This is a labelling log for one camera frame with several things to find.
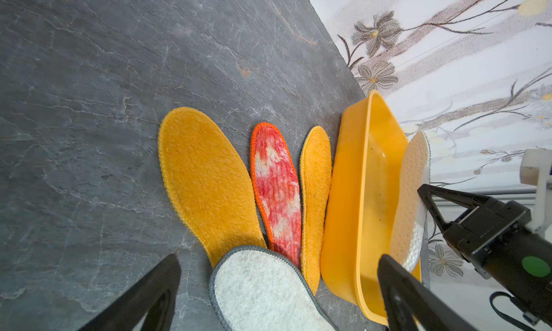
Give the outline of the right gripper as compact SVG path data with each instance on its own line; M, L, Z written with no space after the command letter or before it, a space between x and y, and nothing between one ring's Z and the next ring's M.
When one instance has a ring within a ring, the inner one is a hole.
M418 196L459 256L510 292L528 322L551 324L551 243L525 228L527 207L430 184ZM447 222L436 204L441 200L466 211ZM391 256L382 255L377 277L390 330L474 329Z

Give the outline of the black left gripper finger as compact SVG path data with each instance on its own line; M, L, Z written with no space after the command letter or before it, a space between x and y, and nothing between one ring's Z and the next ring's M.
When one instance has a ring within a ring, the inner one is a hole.
M174 253L165 257L120 298L84 325L82 330L169 330L181 282Z

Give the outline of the grey felt insole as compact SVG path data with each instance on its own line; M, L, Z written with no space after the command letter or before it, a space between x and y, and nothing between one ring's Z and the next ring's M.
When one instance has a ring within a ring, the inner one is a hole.
M259 246L238 246L217 263L209 298L225 330L336 330L298 268Z

